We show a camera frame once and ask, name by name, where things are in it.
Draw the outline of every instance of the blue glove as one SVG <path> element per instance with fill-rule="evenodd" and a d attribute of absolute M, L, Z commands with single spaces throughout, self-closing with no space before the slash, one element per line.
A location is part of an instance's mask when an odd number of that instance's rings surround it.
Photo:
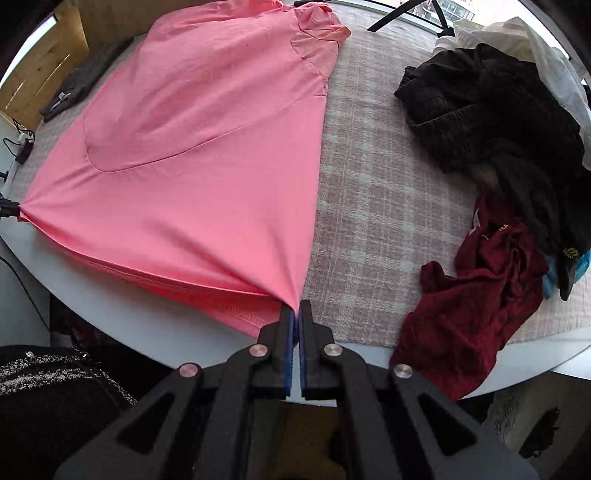
<path fill-rule="evenodd" d="M 544 278 L 542 279 L 542 285 L 544 287 L 544 298 L 548 300 L 552 296 L 554 286 L 558 285 L 558 281 L 556 279 L 556 256 L 552 255 L 551 257 L 546 257 L 546 261 L 548 262 L 550 269 L 546 275 L 544 275 Z M 591 263 L 591 252 L 585 253 L 579 259 L 577 270 L 574 274 L 575 283 L 577 283 L 583 277 L 583 275 L 585 275 L 585 272 L 589 268 L 589 263 Z"/>

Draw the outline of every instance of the black cable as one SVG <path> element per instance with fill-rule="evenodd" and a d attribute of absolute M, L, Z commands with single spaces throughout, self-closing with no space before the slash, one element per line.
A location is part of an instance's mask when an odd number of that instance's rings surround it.
<path fill-rule="evenodd" d="M 10 140 L 10 138 L 4 138 L 2 140 L 4 142 L 4 146 L 8 149 L 8 151 L 12 154 L 13 157 L 16 157 L 16 153 L 14 153 L 12 150 L 10 150 L 10 147 L 8 146 L 7 142 L 10 142 L 13 145 L 17 145 L 19 147 L 22 147 L 22 144 L 19 142 L 13 142 L 12 140 Z"/>
<path fill-rule="evenodd" d="M 29 291 L 27 290 L 25 284 L 22 282 L 21 277 L 18 276 L 17 271 L 12 267 L 12 265 L 10 263 L 8 263 L 8 260 L 6 260 L 5 258 L 0 257 L 0 261 L 6 263 L 6 265 L 8 265 L 8 268 L 10 268 L 10 270 L 12 270 L 12 273 L 14 273 L 14 275 L 16 276 L 17 280 L 19 281 L 19 283 L 21 284 L 22 289 L 25 291 L 25 293 L 27 294 L 27 297 L 29 298 L 29 300 L 31 300 L 31 305 L 33 305 L 33 308 L 35 309 L 35 311 L 37 312 L 37 314 L 39 315 L 39 319 L 41 320 L 41 322 L 43 323 L 43 325 L 45 325 L 45 328 L 47 329 L 47 331 L 49 332 L 49 327 L 47 326 L 47 324 L 45 323 L 45 320 L 43 320 L 43 315 L 41 315 L 41 312 L 39 311 L 39 309 L 37 308 L 37 305 L 35 305 L 35 302 L 33 301 L 33 299 L 31 298 L 31 295 L 29 294 Z"/>
<path fill-rule="evenodd" d="M 33 140 L 33 143 L 35 143 L 35 132 L 33 130 L 29 130 L 23 124 L 17 122 L 14 118 L 12 119 L 12 123 L 14 124 L 14 127 L 18 130 L 18 132 L 20 134 L 28 134 L 28 135 L 31 135 L 32 140 Z"/>

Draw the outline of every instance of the gray cloth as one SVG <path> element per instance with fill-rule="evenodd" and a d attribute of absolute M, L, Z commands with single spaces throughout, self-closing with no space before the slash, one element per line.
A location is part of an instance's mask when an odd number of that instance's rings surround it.
<path fill-rule="evenodd" d="M 352 35 L 329 80 L 318 212 L 303 298 L 311 299 L 315 320 L 330 326 L 338 340 L 392 346 L 420 298 L 421 265 L 436 260 L 454 274 L 453 258 L 472 226 L 476 187 L 461 176 L 441 173 L 394 98 L 404 67 L 430 58 L 435 34 L 400 20 L 367 32 L 379 14 L 332 8 Z M 142 38 L 114 62 L 89 98 L 39 126 L 9 198 L 22 200 L 59 136 Z M 511 341 L 591 326 L 588 292 L 591 275 L 574 286 L 567 303 L 558 295 L 544 301 Z"/>

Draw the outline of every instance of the pink t-shirt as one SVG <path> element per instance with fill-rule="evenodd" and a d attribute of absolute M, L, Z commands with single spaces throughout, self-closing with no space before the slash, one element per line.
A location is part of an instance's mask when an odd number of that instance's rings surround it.
<path fill-rule="evenodd" d="M 298 308 L 327 79 L 349 35 L 319 3 L 161 17 L 60 138 L 22 218 L 77 259 L 256 336 L 281 302 Z"/>

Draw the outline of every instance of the seam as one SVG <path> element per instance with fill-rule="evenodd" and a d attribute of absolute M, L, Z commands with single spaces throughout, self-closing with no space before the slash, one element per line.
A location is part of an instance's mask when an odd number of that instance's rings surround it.
<path fill-rule="evenodd" d="M 155 278 L 153 278 L 154 277 L 153 274 L 150 274 L 147 272 L 140 272 L 139 270 L 135 270 L 135 269 L 132 269 L 129 267 L 126 267 L 126 268 L 129 268 L 129 270 L 132 270 L 135 273 L 128 273 L 128 272 L 123 272 L 121 270 L 116 270 L 113 267 L 111 267 L 110 264 L 106 265 L 104 263 L 97 261 L 96 259 L 91 259 L 90 257 L 87 257 L 79 252 L 76 252 L 76 251 L 70 249 L 69 247 L 67 247 L 65 245 L 62 245 L 54 238 L 47 235 L 45 233 L 45 231 L 43 230 L 43 228 L 40 228 L 38 225 L 36 225 L 35 222 L 33 222 L 30 218 L 27 217 L 26 220 L 30 224 L 34 225 L 41 232 L 43 232 L 43 234 L 45 234 L 51 241 L 53 241 L 57 245 L 59 245 L 60 248 L 63 248 L 68 255 L 70 255 L 73 258 L 78 259 L 82 263 L 85 263 L 87 265 L 91 265 L 101 271 L 110 273 L 110 274 L 114 275 L 115 277 L 121 278 L 125 281 L 136 280 L 137 281 L 136 284 L 139 284 L 138 286 L 140 286 L 141 288 L 144 288 L 144 289 L 148 288 L 149 286 L 153 286 L 156 288 L 164 288 L 166 290 L 174 290 L 179 293 L 188 293 L 188 294 L 191 294 L 192 298 L 195 298 L 195 297 L 207 298 L 208 300 L 214 302 L 215 305 L 220 307 L 226 314 L 231 315 L 232 317 L 237 318 L 237 319 L 239 319 L 249 325 L 255 326 L 257 328 L 261 328 L 264 325 L 267 325 L 267 322 L 258 316 L 245 315 L 242 312 L 237 311 L 236 309 L 232 308 L 226 301 L 217 300 L 215 298 L 212 298 L 211 295 L 207 295 L 206 292 L 204 292 L 204 293 L 195 292 L 195 289 L 192 287 L 202 288 L 203 290 L 215 290 L 215 291 L 219 291 L 219 292 L 236 293 L 236 294 L 241 294 L 241 295 L 245 295 L 245 296 L 253 296 L 253 297 L 260 298 L 260 299 L 268 299 L 268 300 L 282 302 L 281 299 L 278 299 L 278 298 L 268 295 L 268 294 L 265 295 L 265 294 L 251 293 L 251 292 L 245 292 L 245 291 L 239 291 L 239 290 L 230 290 L 230 289 L 226 289 L 226 288 L 209 287 L 209 286 L 205 286 L 205 285 L 201 285 L 201 284 L 190 284 L 190 283 L 187 283 L 187 282 L 181 281 L 181 280 L 178 280 L 178 283 L 175 283 L 175 281 L 165 282 L 163 280 L 156 280 Z M 142 274 L 142 273 L 145 275 L 148 275 L 149 278 L 141 277 L 140 274 Z"/>
<path fill-rule="evenodd" d="M 305 34 L 306 34 L 306 35 L 308 35 L 309 37 L 315 38 L 315 39 L 316 39 L 316 40 L 318 40 L 318 41 L 332 41 L 332 42 L 335 42 L 335 43 L 336 43 L 336 44 L 339 46 L 339 50 L 340 50 L 340 43 L 339 43 L 337 40 L 332 40 L 331 38 L 318 38 L 318 37 L 316 37 L 315 35 L 312 35 L 312 34 L 310 33 L 310 30 L 302 30 L 299 24 L 298 24 L 298 28 L 300 29 L 300 32 L 302 32 L 302 33 L 305 33 Z"/>
<path fill-rule="evenodd" d="M 315 37 L 314 35 L 312 35 L 311 33 L 308 33 L 306 30 L 302 30 L 302 29 L 301 29 L 301 27 L 300 27 L 300 20 L 299 20 L 299 19 L 298 19 L 298 22 L 297 22 L 297 28 L 299 29 L 299 31 L 300 31 L 301 33 L 303 33 L 304 35 L 308 35 L 309 37 L 311 37 L 311 38 L 313 38 L 313 39 L 315 39 L 315 40 L 318 40 L 318 41 L 328 41 L 328 42 L 334 42 L 334 43 L 336 43 L 336 45 L 337 45 L 337 49 L 340 51 L 340 44 L 339 44 L 339 42 L 337 42 L 336 40 L 318 38 L 318 37 Z M 304 57 L 302 57 L 302 56 L 301 56 L 301 53 L 300 53 L 300 52 L 298 52 L 298 51 L 295 49 L 295 47 L 294 47 L 294 44 L 293 44 L 293 40 L 294 40 L 294 37 L 295 37 L 296 35 L 297 35 L 297 34 L 293 35 L 293 36 L 290 38 L 290 46 L 291 46 L 291 49 L 292 49 L 292 50 L 295 52 L 295 54 L 296 54 L 296 55 L 298 55 L 298 57 L 300 58 L 300 60 L 301 60 L 302 62 L 306 62 L 307 64 L 309 64 L 309 65 L 312 65 L 312 67 L 313 67 L 313 68 L 314 68 L 314 70 L 316 71 L 316 74 L 317 74 L 317 75 L 318 75 L 318 76 L 319 76 L 319 77 L 322 79 L 322 81 L 323 81 L 323 82 L 324 82 L 324 84 L 326 85 L 326 82 L 328 82 L 328 78 L 326 78 L 326 79 L 325 79 L 325 78 L 324 78 L 324 76 L 323 76 L 323 75 L 322 75 L 322 74 L 321 74 L 321 73 L 318 71 L 318 68 L 316 67 L 316 65 L 314 65 L 314 63 L 312 63 L 310 60 L 306 60 Z"/>
<path fill-rule="evenodd" d="M 204 145 L 208 144 L 209 142 L 213 142 L 214 140 L 218 140 L 218 139 L 220 139 L 220 138 L 223 138 L 223 137 L 225 137 L 225 136 L 227 136 L 227 135 L 233 134 L 233 133 L 235 133 L 235 132 L 237 132 L 237 131 L 239 131 L 239 130 L 242 130 L 242 129 L 244 129 L 244 128 L 247 128 L 247 127 L 251 127 L 251 126 L 253 126 L 253 125 L 256 125 L 257 123 L 259 123 L 259 122 L 262 122 L 262 121 L 264 121 L 264 120 L 267 120 L 268 118 L 271 118 L 272 116 L 274 116 L 274 115 L 276 115 L 276 114 L 278 114 L 278 113 L 281 113 L 281 112 L 283 112 L 284 110 L 287 110 L 288 108 L 291 108 L 291 107 L 293 107 L 294 105 L 297 105 L 298 103 L 300 103 L 300 102 L 303 102 L 303 101 L 305 101 L 305 100 L 309 100 L 309 99 L 316 98 L 316 97 L 325 97 L 325 96 L 326 96 L 326 94 L 325 94 L 325 93 L 323 93 L 323 94 L 320 94 L 320 95 L 312 95 L 312 96 L 309 96 L 309 97 L 306 97 L 306 98 L 302 98 L 302 99 L 300 99 L 300 100 L 298 100 L 298 101 L 296 101 L 296 102 L 294 102 L 294 103 L 291 103 L 291 104 L 289 104 L 289 105 L 288 105 L 288 106 L 286 106 L 286 107 L 283 107 L 283 108 L 281 108 L 281 109 L 279 109 L 279 110 L 275 110 L 274 112 L 270 113 L 269 115 L 267 115 L 267 116 L 265 116 L 265 117 L 259 118 L 258 120 L 256 120 L 255 122 L 253 122 L 253 123 L 251 123 L 251 124 L 248 124 L 248 125 L 241 125 L 241 126 L 239 126 L 239 127 L 236 127 L 235 129 L 233 129 L 233 130 L 230 130 L 229 132 L 225 132 L 225 133 L 223 133 L 222 135 L 219 135 L 218 137 L 215 137 L 215 138 L 210 138 L 209 140 L 206 140 L 205 142 L 203 142 L 203 143 L 200 143 L 199 145 L 194 145 L 193 147 L 187 148 L 186 150 L 183 150 L 182 152 L 175 153 L 174 155 L 169 155 L 168 157 L 159 158 L 158 160 L 152 160 L 152 161 L 150 161 L 150 162 L 142 163 L 141 165 L 134 165 L 133 167 L 121 168 L 121 169 L 119 169 L 119 170 L 111 170 L 111 171 L 108 171 L 108 170 L 101 170 L 101 169 L 99 169 L 99 168 L 98 168 L 96 165 L 94 165 L 94 164 L 92 163 L 92 160 L 90 159 L 90 157 L 89 157 L 89 155 L 88 155 L 88 144 L 86 143 L 86 125 L 85 125 L 85 123 L 84 123 L 84 117 L 82 117 L 82 129 L 84 130 L 84 146 L 85 146 L 85 155 L 86 155 L 86 160 L 88 161 L 88 163 L 90 164 L 90 166 L 92 166 L 92 168 L 94 168 L 96 171 L 98 171 L 98 172 L 100 172 L 100 173 L 120 173 L 120 172 L 122 172 L 122 171 L 133 170 L 134 168 L 141 168 L 141 167 L 145 167 L 145 166 L 147 166 L 147 165 L 151 165 L 151 164 L 153 164 L 153 163 L 157 163 L 157 162 L 161 162 L 161 161 L 164 161 L 164 160 L 169 160 L 169 159 L 171 159 L 171 158 L 174 158 L 174 157 L 178 157 L 178 156 L 180 156 L 180 155 L 183 155 L 183 154 L 185 154 L 185 153 L 187 153 L 187 152 L 190 152 L 191 150 L 195 150 L 196 148 L 202 147 L 202 146 L 204 146 Z"/>

